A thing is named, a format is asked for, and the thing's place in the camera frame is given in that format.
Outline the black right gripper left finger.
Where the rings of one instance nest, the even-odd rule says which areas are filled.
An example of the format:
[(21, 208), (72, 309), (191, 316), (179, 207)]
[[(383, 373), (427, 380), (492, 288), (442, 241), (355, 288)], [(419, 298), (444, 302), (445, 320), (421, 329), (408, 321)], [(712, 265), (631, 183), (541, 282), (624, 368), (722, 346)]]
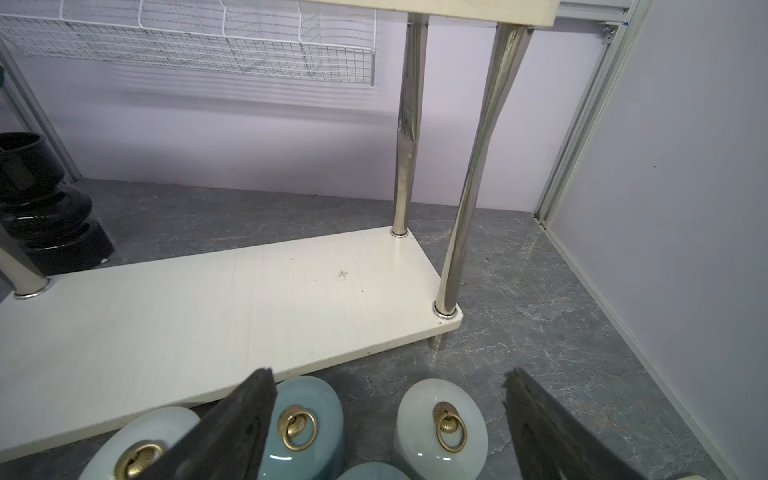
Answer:
[(256, 479), (276, 397), (272, 370), (255, 370), (139, 477)]

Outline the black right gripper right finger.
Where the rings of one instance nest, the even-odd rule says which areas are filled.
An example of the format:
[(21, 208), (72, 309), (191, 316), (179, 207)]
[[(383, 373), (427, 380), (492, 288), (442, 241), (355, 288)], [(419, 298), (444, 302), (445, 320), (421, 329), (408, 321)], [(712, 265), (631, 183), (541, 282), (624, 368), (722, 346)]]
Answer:
[(504, 402), (523, 479), (641, 479), (524, 369), (506, 373)]

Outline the large blue-grey tea canister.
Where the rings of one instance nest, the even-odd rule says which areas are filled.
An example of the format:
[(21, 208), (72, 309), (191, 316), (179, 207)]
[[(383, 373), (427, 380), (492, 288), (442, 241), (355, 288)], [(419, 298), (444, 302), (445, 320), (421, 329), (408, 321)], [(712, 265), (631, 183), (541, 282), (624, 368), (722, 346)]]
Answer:
[(301, 376), (277, 385), (260, 479), (336, 479), (343, 469), (344, 414), (325, 381)]

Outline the white tea canister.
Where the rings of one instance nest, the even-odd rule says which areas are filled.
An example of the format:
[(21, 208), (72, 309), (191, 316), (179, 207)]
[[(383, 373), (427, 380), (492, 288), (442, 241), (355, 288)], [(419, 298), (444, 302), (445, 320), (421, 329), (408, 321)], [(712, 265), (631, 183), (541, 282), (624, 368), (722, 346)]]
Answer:
[(80, 479), (135, 479), (167, 453), (200, 421), (192, 410), (164, 407), (133, 420), (113, 435), (80, 474)]
[(472, 397), (442, 379), (421, 380), (404, 394), (395, 422), (391, 462), (411, 479), (477, 479), (488, 455), (488, 432)]

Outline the small blue tea canister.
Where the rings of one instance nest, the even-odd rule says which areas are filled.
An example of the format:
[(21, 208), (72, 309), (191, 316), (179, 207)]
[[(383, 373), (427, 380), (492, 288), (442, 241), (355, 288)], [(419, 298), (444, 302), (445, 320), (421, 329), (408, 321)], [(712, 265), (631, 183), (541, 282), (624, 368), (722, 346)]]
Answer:
[(409, 477), (390, 464), (367, 462), (348, 469), (338, 480), (409, 480)]

